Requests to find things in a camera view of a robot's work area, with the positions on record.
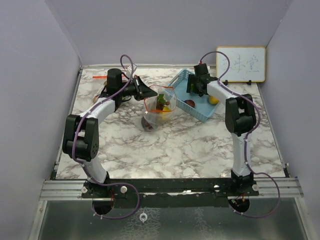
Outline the yellow starfruit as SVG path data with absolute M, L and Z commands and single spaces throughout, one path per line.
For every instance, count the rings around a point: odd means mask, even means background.
M 168 121 L 172 115 L 173 111 L 168 106 L 165 106 L 163 110 L 158 113 L 159 119 L 164 122 Z

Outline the clear zip bag orange zipper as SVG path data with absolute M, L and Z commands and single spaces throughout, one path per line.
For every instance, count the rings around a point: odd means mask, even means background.
M 104 91 L 104 88 L 107 86 L 107 75 L 100 75 L 100 76 L 96 75 L 96 76 L 93 76 L 92 78 L 94 80 L 97 80 L 98 83 L 100 83 L 99 89 L 94 94 L 94 97 L 92 99 L 92 103 L 95 104 L 98 101 L 101 93 Z

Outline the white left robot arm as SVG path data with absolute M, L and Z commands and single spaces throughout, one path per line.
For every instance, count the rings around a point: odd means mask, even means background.
M 109 173 L 97 157 L 99 125 L 121 106 L 124 97 L 141 101 L 158 95 L 139 76 L 131 74 L 126 82 L 123 76 L 120 69 L 109 69 L 106 86 L 93 106 L 79 115 L 68 115 L 65 121 L 62 151 L 83 168 L 88 181 L 94 183 L 94 193 L 101 198 L 110 193 L 111 186 Z

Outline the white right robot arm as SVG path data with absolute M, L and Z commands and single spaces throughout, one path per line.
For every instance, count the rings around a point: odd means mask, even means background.
M 225 86 L 217 77 L 209 74 L 205 63 L 194 66 L 194 74 L 187 80 L 187 93 L 200 97 L 208 95 L 218 99 L 225 106 L 225 126 L 232 136 L 233 166 L 229 189 L 240 196 L 254 183 L 251 168 L 251 133 L 260 123 L 260 112 L 250 94 L 240 94 Z

